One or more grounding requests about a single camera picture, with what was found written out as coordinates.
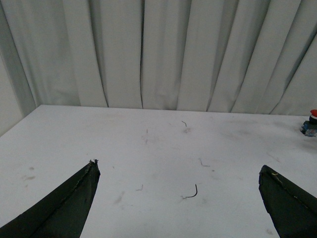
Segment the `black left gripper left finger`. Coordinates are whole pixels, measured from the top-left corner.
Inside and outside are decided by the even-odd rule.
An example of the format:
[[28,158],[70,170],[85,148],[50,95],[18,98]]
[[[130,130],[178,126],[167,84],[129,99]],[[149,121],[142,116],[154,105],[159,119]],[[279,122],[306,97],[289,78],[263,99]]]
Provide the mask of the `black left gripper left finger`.
[[90,161],[34,206],[1,227],[2,238],[78,238],[85,226],[100,178]]

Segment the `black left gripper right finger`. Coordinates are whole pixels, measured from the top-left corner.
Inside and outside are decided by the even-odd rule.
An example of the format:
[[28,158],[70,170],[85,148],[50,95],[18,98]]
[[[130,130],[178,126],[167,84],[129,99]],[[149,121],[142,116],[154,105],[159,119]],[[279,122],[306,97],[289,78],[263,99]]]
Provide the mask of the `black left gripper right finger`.
[[317,236],[317,198],[267,165],[259,173],[259,191],[281,238]]

